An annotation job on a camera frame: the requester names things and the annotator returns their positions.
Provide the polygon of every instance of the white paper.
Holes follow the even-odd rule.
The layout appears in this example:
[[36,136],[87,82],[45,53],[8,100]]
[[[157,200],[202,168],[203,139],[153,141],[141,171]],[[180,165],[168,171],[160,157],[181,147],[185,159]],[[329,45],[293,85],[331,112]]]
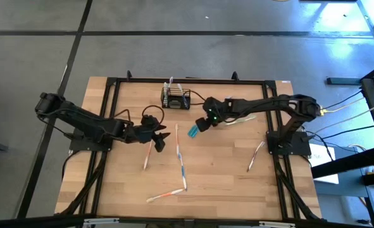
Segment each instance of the white paper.
[[[309,145],[311,146],[311,152],[312,152],[309,162],[312,164],[312,167],[332,161],[329,155],[327,154],[326,147],[320,146],[317,144],[309,144]],[[328,150],[330,151],[330,154],[332,155],[333,160],[335,160],[334,148],[328,147]],[[339,184],[339,176],[337,174],[329,175],[326,177],[319,177],[319,178],[316,178],[315,180],[328,182],[332,184]]]

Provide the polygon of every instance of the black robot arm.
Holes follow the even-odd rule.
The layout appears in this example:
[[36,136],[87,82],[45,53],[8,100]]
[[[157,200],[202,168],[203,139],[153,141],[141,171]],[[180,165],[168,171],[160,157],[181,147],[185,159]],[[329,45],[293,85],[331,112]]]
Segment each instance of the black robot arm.
[[245,99],[225,99],[223,102],[215,98],[207,98],[203,104],[206,118],[196,120],[198,129],[203,132],[221,122],[233,122],[250,113],[262,111],[285,111],[291,119],[274,133],[278,145],[290,143],[296,130],[304,123],[314,120],[320,112],[316,100],[305,95],[279,95],[273,98],[246,101]]
[[151,115],[143,115],[141,125],[134,125],[130,120],[95,115],[57,94],[43,92],[35,111],[41,120],[55,117],[81,131],[81,134],[65,134],[70,139],[86,139],[96,144],[112,139],[124,143],[148,143],[153,140],[156,143],[154,147],[161,152],[165,146],[164,138],[170,135],[155,133],[166,127]]

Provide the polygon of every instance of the wooden tabletop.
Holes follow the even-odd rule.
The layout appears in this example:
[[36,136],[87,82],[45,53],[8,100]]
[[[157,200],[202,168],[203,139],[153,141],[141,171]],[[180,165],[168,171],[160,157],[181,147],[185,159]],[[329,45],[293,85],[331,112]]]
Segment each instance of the wooden tabletop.
[[[82,108],[99,114],[105,83],[106,77],[90,78]],[[289,81],[276,83],[279,94],[292,94]],[[161,106],[162,86],[161,83],[122,82],[116,112],[128,108],[132,121],[139,125],[142,110],[147,105]],[[258,85],[184,84],[183,87],[198,92],[204,98],[263,98],[261,86]],[[201,102],[197,96],[191,96],[191,103]],[[155,108],[148,109],[146,113],[158,119],[162,115]],[[196,119],[206,116],[202,106],[191,106],[189,111],[165,109],[162,124],[167,129],[162,132],[171,132],[171,135],[165,139],[163,152],[157,153],[152,148],[145,171],[143,164],[149,144],[114,142],[108,153],[97,214],[119,217],[281,219],[273,161],[266,146],[259,150],[250,172],[246,172],[255,148],[266,140],[266,115],[255,115],[254,120],[245,123],[211,127],[193,139],[187,133]],[[285,113],[282,116],[284,123],[290,118]],[[179,125],[180,152],[184,159],[188,191],[146,203],[146,199],[152,196],[183,188],[175,149],[175,124]],[[64,210],[81,190],[89,158],[90,152],[82,151],[68,162],[56,212]],[[309,164],[299,156],[290,156],[290,160],[297,192],[313,213],[320,216]],[[88,212],[93,192],[91,189]],[[289,194],[285,192],[288,211],[292,216]]]

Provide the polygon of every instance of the cable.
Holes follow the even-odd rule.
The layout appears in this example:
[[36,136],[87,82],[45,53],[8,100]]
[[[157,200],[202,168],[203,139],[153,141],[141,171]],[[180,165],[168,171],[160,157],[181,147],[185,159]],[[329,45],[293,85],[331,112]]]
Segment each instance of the cable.
[[149,105],[149,106],[147,106],[147,107],[145,107],[145,108],[143,109],[143,111],[142,111],[142,117],[144,116],[144,112],[145,112],[148,108],[152,108],[152,107],[158,108],[158,109],[162,112],[162,114],[163,114],[163,116],[161,117],[161,120],[160,120],[159,124],[157,124],[157,126],[155,126],[154,129],[152,130],[152,131],[154,131],[154,130],[156,130],[156,129],[161,125],[161,123],[163,123],[164,115],[165,115],[165,114],[164,114],[164,110],[163,110],[161,107],[152,104],[152,105]]
[[63,135],[66,136],[67,138],[72,139],[72,137],[69,136],[66,132],[64,132],[64,131],[62,131],[61,129],[59,129],[58,127],[56,127],[56,126],[54,126],[54,125],[51,125],[51,124],[49,124],[48,122],[44,121],[43,119],[41,119],[40,116],[37,115],[37,118],[38,118],[41,122],[43,122],[44,124],[46,124],[46,125],[48,125],[48,126],[51,126],[51,127],[53,127],[54,129],[60,131],[60,132],[63,133]]
[[352,131],[355,131],[355,130],[368,129],[368,128],[371,128],[371,127],[374,127],[374,125],[367,126],[367,127],[360,127],[360,128],[357,128],[357,129],[345,130],[345,131],[339,132],[339,133],[331,135],[331,136],[323,137],[323,139],[328,139],[330,137],[338,136],[338,135],[341,135],[341,134],[344,134],[344,133],[347,133],[347,132],[352,132]]
[[313,133],[313,132],[310,132],[310,131],[308,131],[308,130],[307,130],[306,132],[309,132],[309,133],[311,133],[311,134],[314,134],[315,136],[318,136],[318,137],[320,138],[321,142],[322,142],[323,145],[325,145],[325,147],[326,147],[327,155],[328,155],[328,156],[330,157],[330,159],[333,161],[332,154],[331,154],[330,151],[328,150],[328,146],[327,146],[326,142],[323,140],[323,138],[320,137],[318,134]]
[[349,104],[347,104],[347,105],[344,105],[343,107],[337,108],[336,110],[329,111],[329,110],[326,110],[326,108],[324,108],[324,109],[322,109],[322,111],[323,111],[324,113],[333,113],[333,112],[336,112],[336,111],[342,110],[343,108],[347,108],[348,106],[351,106],[352,104],[356,103],[357,101],[361,101],[362,99],[364,99],[364,98],[359,98],[358,100],[353,101],[353,102],[351,102],[351,103],[349,103]]
[[360,113],[360,114],[358,114],[358,115],[356,115],[356,116],[353,116],[353,117],[347,118],[347,119],[345,119],[345,120],[339,121],[339,122],[337,122],[337,123],[333,123],[333,124],[331,124],[331,125],[329,125],[329,126],[327,126],[327,127],[324,127],[324,128],[322,128],[322,129],[319,129],[319,130],[317,130],[315,133],[318,133],[319,131],[321,131],[321,130],[325,130],[325,129],[329,128],[329,127],[333,127],[334,125],[341,124],[341,123],[344,123],[344,122],[346,122],[346,121],[352,120],[353,118],[357,118],[357,117],[359,117],[359,116],[361,116],[361,115],[363,115],[363,114],[365,114],[365,113],[368,113],[368,112],[370,112],[370,111],[372,111],[372,110],[374,110],[374,107],[372,107],[372,108],[370,108],[369,110],[364,111],[364,112],[362,112],[362,113]]
[[63,177],[65,176],[66,164],[67,164],[68,160],[69,160],[72,156],[76,155],[78,152],[79,152],[79,151],[73,151],[73,153],[70,154],[70,155],[66,158],[65,162],[63,163],[63,167],[61,168],[61,180],[63,180]]
[[69,108],[60,108],[60,109],[58,109],[58,110],[51,111],[51,112],[48,113],[48,114],[38,114],[38,115],[45,116],[45,117],[49,117],[49,116],[51,116],[51,115],[53,115],[53,114],[55,114],[55,113],[57,113],[57,112],[59,112],[59,111],[70,111],[70,112],[72,112],[72,113],[76,113],[76,114],[82,115],[82,116],[84,116],[84,117],[90,118],[91,120],[95,120],[95,121],[107,121],[107,120],[112,120],[112,119],[113,119],[113,118],[100,119],[100,118],[96,118],[96,117],[90,117],[90,116],[88,116],[88,115],[86,115],[86,114],[84,114],[84,113],[81,113],[81,112],[79,112],[79,111],[75,111],[75,110],[71,110],[71,109],[69,109]]
[[343,103],[344,101],[347,101],[348,99],[352,98],[353,96],[355,96],[355,95],[357,95],[357,94],[359,94],[359,93],[361,93],[361,90],[358,91],[356,94],[353,94],[353,95],[349,96],[348,98],[345,98],[344,100],[342,100],[342,101],[340,101],[340,102],[338,102],[338,103],[332,104],[332,105],[330,105],[330,106],[328,106],[328,107],[326,107],[326,108],[324,108],[324,109],[331,108],[331,107],[333,107],[333,106],[339,105],[339,104]]
[[197,93],[197,92],[195,92],[195,91],[192,91],[192,90],[190,90],[192,93],[194,93],[194,94],[197,94],[203,101],[206,101],[206,99],[204,99],[201,95],[199,95],[199,93]]
[[309,161],[309,159],[305,156],[305,155],[300,155],[303,159],[305,159],[308,163],[309,163],[309,165],[311,166],[311,168],[312,168],[312,163]]
[[366,148],[362,145],[358,145],[358,144],[351,144],[351,145],[348,145],[347,147],[357,147],[359,149],[362,149],[363,151],[366,151]]
[[121,112],[115,114],[112,118],[115,118],[115,117],[117,117],[118,115],[121,115],[121,114],[124,113],[124,112],[127,112],[127,113],[128,113],[128,120],[129,120],[129,122],[130,122],[130,112],[129,112],[129,109],[122,110]]
[[326,142],[327,144],[331,144],[331,145],[333,145],[333,146],[336,146],[336,147],[338,147],[338,148],[341,148],[341,149],[343,149],[343,150],[346,150],[346,151],[350,151],[350,152],[356,152],[356,151],[354,151],[354,150],[350,150],[350,149],[345,149],[344,147],[342,147],[342,146],[339,146],[339,145],[337,145],[337,144],[334,144],[334,143],[332,143],[332,142]]

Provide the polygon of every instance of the gray floor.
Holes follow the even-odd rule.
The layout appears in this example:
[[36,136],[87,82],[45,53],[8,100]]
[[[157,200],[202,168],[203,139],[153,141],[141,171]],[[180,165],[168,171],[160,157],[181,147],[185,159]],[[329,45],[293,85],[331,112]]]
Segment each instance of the gray floor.
[[[79,0],[0,0],[0,29],[76,30],[84,6],[85,1]],[[85,29],[365,32],[368,26],[356,3],[101,0],[93,2]],[[9,146],[7,153],[0,153],[0,219],[14,216],[43,130],[34,106],[41,92],[57,90],[72,43],[73,37],[62,36],[0,37],[0,143]],[[123,77],[127,70],[134,77],[211,79],[228,79],[237,71],[242,79],[291,80],[295,93],[312,96],[326,106],[358,90],[327,86],[327,77],[362,77],[372,69],[371,38],[82,37],[65,96],[81,104],[89,77]],[[361,101],[306,128],[318,130],[363,110],[367,105]],[[365,115],[321,135],[372,123],[371,116]],[[372,148],[374,130],[338,136],[330,142]],[[53,133],[29,216],[53,214],[68,143]],[[358,199],[319,196],[319,200],[323,217],[329,221],[353,223],[368,218]]]

